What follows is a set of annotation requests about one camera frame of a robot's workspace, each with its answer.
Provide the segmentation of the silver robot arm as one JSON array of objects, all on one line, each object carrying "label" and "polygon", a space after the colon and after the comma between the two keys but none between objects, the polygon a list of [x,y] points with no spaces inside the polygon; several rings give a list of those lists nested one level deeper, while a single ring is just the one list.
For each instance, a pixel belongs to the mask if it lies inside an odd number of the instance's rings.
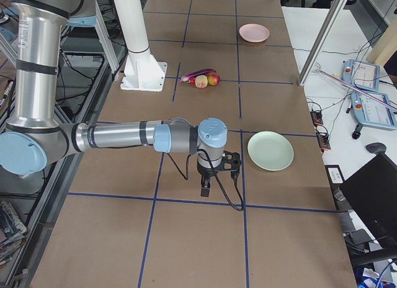
[{"label": "silver robot arm", "polygon": [[16,98],[1,134],[1,166],[36,173],[65,156],[94,148],[152,146],[158,152],[197,156],[202,196],[226,164],[226,125],[209,118],[197,126],[182,118],[127,124],[59,124],[54,118],[61,28],[93,18],[95,0],[12,0],[19,12]]}]

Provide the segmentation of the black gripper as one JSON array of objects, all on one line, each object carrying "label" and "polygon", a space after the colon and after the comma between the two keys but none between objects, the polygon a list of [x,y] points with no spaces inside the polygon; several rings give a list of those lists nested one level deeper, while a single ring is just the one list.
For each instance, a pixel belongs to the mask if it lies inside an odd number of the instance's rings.
[{"label": "black gripper", "polygon": [[200,196],[209,197],[211,189],[211,178],[215,177],[218,174],[218,171],[215,168],[206,168],[200,163],[197,164],[197,171],[202,177]]}]

